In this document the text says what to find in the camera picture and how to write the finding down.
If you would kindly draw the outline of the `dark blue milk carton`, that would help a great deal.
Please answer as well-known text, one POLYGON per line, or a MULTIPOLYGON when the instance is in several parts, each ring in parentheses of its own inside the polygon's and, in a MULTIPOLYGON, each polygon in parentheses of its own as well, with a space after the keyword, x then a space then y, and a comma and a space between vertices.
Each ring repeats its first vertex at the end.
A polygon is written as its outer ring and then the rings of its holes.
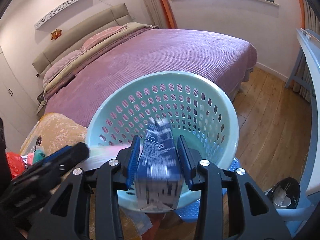
POLYGON ((150 118, 135 175, 138 208, 148 212, 177 209, 183 174, 171 124, 150 118))

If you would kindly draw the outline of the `right orange striped curtain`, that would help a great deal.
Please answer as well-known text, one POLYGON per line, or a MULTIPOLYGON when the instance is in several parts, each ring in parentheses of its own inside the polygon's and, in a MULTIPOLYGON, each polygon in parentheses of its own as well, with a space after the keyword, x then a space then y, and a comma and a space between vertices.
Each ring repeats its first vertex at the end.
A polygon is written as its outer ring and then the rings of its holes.
MULTIPOLYGON (((316 16, 314 10, 311 8, 307 0, 299 0, 299 4, 302 14, 301 27, 303 29, 310 29, 311 31, 319 34, 319 19, 316 16)), ((300 78, 307 85, 310 85, 311 88, 313 88, 311 74, 304 55, 302 55, 302 58, 298 60, 296 77, 300 78)), ((292 84, 292 89, 294 92, 298 93, 307 102, 311 102, 311 93, 304 86, 300 85, 297 81, 293 81, 292 84)))

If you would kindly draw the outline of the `white wall shelf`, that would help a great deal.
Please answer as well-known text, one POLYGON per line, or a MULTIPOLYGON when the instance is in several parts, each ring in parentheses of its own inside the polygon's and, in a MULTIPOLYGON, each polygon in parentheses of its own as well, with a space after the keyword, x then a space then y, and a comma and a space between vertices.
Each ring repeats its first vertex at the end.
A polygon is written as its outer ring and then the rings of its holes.
POLYGON ((56 8, 45 14, 40 20, 38 20, 34 24, 35 30, 39 29, 41 26, 43 26, 46 22, 48 22, 50 19, 52 19, 55 15, 60 13, 61 11, 65 10, 66 8, 70 7, 74 3, 78 2, 80 0, 67 0, 63 2, 62 4, 58 5, 56 8))

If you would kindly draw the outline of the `mint green plastic laundry basket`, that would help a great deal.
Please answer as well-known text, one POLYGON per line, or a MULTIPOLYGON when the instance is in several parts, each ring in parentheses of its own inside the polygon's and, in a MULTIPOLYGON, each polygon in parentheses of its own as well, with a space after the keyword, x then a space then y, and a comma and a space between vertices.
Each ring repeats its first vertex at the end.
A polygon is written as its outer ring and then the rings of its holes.
POLYGON ((221 216, 222 178, 238 141, 230 99, 204 77, 159 72, 127 83, 86 135, 90 149, 112 154, 95 171, 97 215, 164 213, 199 200, 201 214, 221 216))

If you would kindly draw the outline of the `folded beige quilt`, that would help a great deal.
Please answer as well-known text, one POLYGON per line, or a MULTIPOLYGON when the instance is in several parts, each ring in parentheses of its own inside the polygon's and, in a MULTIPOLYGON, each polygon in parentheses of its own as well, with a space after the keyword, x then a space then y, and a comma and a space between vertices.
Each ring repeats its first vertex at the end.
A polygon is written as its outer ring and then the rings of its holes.
POLYGON ((44 98, 50 99, 57 93, 64 85, 66 85, 73 77, 80 71, 87 67, 91 62, 99 58, 104 53, 110 51, 117 45, 151 29, 157 29, 156 25, 142 24, 137 22, 130 22, 125 24, 127 28, 119 33, 103 40, 93 48, 87 50, 84 54, 76 60, 67 65, 56 77, 48 84, 43 85, 44 98))

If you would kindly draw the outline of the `pink white tube package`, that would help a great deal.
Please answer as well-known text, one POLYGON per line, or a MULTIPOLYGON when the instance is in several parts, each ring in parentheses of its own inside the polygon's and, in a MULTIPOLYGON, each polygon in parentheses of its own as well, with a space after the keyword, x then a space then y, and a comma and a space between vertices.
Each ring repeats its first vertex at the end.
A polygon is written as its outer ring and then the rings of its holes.
POLYGON ((116 159, 118 152, 128 148, 129 144, 120 144, 114 146, 95 146, 89 149, 89 157, 79 163, 77 167, 84 171, 95 170, 111 159, 116 159))

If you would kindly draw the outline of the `orange plush toy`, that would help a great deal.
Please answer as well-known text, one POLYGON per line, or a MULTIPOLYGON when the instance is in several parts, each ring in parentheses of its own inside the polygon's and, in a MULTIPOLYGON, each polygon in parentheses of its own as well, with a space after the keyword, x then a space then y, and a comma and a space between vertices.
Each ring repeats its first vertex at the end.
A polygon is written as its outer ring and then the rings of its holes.
POLYGON ((50 34, 50 39, 51 40, 56 40, 62 35, 63 30, 61 29, 55 29, 51 34, 50 34))

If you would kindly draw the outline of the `red plastic bag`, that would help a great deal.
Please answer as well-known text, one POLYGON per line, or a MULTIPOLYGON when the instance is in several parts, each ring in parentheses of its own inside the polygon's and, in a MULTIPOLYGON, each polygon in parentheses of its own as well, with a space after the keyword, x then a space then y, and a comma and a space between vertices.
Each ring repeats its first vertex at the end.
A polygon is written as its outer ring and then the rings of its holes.
POLYGON ((6 153, 12 178, 16 178, 25 171, 25 165, 22 157, 14 152, 6 153))

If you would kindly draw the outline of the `right pink pillow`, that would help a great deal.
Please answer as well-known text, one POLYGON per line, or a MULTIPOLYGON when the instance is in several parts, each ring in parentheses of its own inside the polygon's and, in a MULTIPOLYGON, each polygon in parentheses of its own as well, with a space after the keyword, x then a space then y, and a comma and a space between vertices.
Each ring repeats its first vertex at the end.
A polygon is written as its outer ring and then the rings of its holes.
POLYGON ((103 40, 119 33, 120 31, 122 31, 126 28, 127 28, 127 25, 110 27, 110 28, 107 28, 107 29, 93 35, 92 37, 90 37, 89 39, 87 39, 84 42, 84 44, 81 47, 81 51, 87 51, 87 50, 93 48, 94 46, 96 46, 97 44, 102 42, 103 40))

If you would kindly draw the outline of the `left pink pillow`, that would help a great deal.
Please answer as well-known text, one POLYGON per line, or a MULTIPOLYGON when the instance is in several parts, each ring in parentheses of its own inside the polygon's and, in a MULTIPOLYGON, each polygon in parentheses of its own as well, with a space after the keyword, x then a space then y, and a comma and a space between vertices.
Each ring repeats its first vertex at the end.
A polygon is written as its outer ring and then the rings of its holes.
POLYGON ((52 81, 52 79, 56 77, 57 74, 59 74, 67 65, 76 60, 85 52, 86 51, 83 49, 72 51, 65 57, 57 61, 55 64, 53 64, 44 75, 43 84, 45 85, 52 81))

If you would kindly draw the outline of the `yellow brown plush blanket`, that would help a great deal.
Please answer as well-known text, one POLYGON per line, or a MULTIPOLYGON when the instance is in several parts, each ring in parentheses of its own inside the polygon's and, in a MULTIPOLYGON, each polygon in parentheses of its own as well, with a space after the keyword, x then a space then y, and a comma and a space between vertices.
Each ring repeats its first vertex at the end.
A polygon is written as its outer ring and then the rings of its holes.
MULTIPOLYGON (((36 139, 45 155, 51 155, 66 145, 85 142, 87 128, 58 113, 45 114, 33 127, 20 148, 20 154, 28 154, 36 139)), ((154 239, 156 228, 149 216, 127 209, 120 209, 121 226, 125 239, 154 239)))

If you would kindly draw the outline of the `beige nightstand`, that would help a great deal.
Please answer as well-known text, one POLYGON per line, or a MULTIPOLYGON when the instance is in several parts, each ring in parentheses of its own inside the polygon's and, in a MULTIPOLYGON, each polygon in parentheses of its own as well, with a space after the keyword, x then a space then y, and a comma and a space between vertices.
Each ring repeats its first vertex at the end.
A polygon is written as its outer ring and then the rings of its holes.
POLYGON ((39 105, 36 111, 36 115, 41 118, 42 116, 44 116, 47 104, 47 101, 44 99, 44 91, 42 91, 41 94, 37 97, 37 101, 39 105))

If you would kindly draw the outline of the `pink pillow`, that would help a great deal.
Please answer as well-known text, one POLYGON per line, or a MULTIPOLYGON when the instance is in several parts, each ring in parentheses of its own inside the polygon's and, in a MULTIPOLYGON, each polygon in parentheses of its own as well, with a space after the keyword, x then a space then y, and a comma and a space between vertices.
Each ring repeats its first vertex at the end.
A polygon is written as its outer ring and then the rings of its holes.
POLYGON ((72 51, 65 57, 57 61, 55 64, 53 64, 44 75, 43 84, 45 85, 52 81, 52 79, 56 77, 57 74, 59 74, 67 65, 76 60, 85 52, 86 51, 83 49, 72 51))
POLYGON ((90 37, 89 39, 87 39, 84 42, 84 44, 81 47, 81 51, 87 51, 87 50, 93 48, 94 46, 96 46, 97 44, 102 42, 103 40, 119 33, 120 31, 122 31, 126 28, 127 28, 127 25, 110 27, 110 28, 107 28, 107 29, 93 35, 92 37, 90 37))

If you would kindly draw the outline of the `beige padded headboard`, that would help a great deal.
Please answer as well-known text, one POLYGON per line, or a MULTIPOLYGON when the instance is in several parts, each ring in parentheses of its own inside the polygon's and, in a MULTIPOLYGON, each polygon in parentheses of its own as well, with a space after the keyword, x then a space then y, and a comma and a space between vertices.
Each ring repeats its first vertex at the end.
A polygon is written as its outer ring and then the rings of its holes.
POLYGON ((37 75, 52 66, 56 61, 67 55, 72 50, 82 47, 89 37, 107 29, 108 27, 120 26, 132 22, 127 6, 124 3, 105 9, 71 29, 62 33, 62 36, 52 41, 33 61, 33 67, 37 75))

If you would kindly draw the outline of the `teal tissue pack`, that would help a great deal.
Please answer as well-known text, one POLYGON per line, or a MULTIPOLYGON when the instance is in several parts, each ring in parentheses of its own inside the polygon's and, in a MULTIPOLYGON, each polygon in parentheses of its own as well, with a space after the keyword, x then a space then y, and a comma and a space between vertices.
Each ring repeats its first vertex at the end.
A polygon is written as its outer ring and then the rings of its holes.
POLYGON ((33 156, 33 164, 43 160, 46 157, 46 154, 42 150, 35 150, 33 156))

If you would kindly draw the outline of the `white wardrobe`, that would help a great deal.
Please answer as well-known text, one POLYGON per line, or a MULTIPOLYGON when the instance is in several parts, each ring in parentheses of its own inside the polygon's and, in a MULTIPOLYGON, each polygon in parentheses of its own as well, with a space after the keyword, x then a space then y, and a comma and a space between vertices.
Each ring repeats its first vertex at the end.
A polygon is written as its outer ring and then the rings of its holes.
POLYGON ((37 104, 29 97, 14 76, 1 53, 1 118, 7 150, 20 152, 25 139, 38 122, 37 104))

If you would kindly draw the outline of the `purple bedspread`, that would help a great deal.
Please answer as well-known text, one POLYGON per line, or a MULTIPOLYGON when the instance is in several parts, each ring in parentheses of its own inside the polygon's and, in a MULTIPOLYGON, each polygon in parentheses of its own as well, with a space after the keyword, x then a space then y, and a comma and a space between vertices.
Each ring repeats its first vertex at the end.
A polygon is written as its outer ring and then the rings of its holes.
POLYGON ((233 99, 249 79, 257 50, 248 41, 210 31, 152 29, 112 48, 88 64, 46 104, 88 127, 100 105, 117 89, 141 76, 184 71, 207 78, 233 99))

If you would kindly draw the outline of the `black trash bin with bag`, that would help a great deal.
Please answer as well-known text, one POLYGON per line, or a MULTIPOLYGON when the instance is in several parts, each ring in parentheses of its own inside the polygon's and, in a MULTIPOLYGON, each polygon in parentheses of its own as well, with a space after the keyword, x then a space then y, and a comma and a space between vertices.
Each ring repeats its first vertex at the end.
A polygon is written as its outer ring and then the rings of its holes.
POLYGON ((276 209, 295 209, 300 199, 300 184, 295 178, 287 177, 264 194, 276 209))

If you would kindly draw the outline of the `beige orange curtain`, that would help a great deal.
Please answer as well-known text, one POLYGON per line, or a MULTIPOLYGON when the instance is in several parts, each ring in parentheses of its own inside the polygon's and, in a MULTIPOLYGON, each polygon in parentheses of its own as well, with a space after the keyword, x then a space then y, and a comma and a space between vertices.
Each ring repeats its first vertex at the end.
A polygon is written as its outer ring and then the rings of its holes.
POLYGON ((177 24, 169 0, 143 0, 153 25, 164 29, 176 29, 177 24))

